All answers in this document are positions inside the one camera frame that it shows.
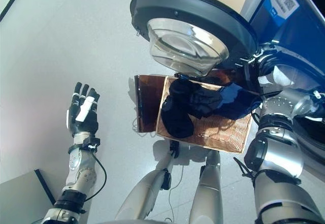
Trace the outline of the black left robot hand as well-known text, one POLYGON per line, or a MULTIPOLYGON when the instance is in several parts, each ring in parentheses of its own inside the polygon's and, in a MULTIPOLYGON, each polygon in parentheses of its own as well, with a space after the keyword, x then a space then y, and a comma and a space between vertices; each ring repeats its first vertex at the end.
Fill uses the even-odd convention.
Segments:
POLYGON ((72 137, 81 132, 94 136, 99 128, 97 108, 100 95, 88 84, 77 82, 67 110, 66 126, 72 137))

